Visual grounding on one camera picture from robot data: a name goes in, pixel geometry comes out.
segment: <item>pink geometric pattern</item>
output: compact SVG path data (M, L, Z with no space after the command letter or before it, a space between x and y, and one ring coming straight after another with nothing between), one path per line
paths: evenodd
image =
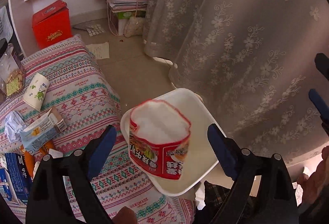
M22 94L7 99L0 105L0 153L17 152L21 142L9 144L4 134L3 119L12 110L19 111L24 121L32 123L51 106L64 118L67 129L53 141L56 149L65 155L84 148L90 140L98 138L105 127L112 124L117 130L113 147L101 174L91 184L101 204L111 218L123 207L135 211L139 223L191 224L195 205L190 200L166 197L159 193L149 178L134 166L128 157L128 145L120 131L120 99L86 49L81 37L74 37L47 47L23 62L27 70L26 87L39 72L50 81L42 104L42 112L22 101ZM83 215L68 181L68 198L76 218ZM17 217L25 222L25 205L8 203Z

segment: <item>sheer curtain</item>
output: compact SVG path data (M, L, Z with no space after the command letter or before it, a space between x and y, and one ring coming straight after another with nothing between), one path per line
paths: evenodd
M314 57L329 56L326 0L149 0L143 37L151 57L171 60L176 87L199 94L240 147L288 165L328 144L315 88L329 82Z

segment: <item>instant noodle cup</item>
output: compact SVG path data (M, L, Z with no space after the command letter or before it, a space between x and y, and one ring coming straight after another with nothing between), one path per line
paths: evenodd
M144 171L179 180L189 148L190 121L164 100L149 100L130 113L130 157Z

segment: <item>human hand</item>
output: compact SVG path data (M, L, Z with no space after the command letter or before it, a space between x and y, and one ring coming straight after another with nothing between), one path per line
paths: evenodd
M316 171L308 177L306 174L302 174L297 179L303 189L302 202L312 204L318 198L326 178L326 163L329 162L329 146L322 150L322 161L318 164Z

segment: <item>white plastic tray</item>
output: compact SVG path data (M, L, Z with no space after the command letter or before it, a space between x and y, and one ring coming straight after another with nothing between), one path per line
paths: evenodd
M216 155L213 152L207 138L208 126L213 123L217 124L217 122L196 94L188 89L175 89L155 99L162 99L169 102L190 120L191 137L189 151L184 162L182 175L178 181L170 181L159 177L154 177L145 170L141 169L139 166L137 167L148 175L154 186L162 194L167 196L182 195L197 184L200 179L208 174L209 171L218 163ZM128 110L122 116L120 123L121 132L128 144L131 110L132 109Z

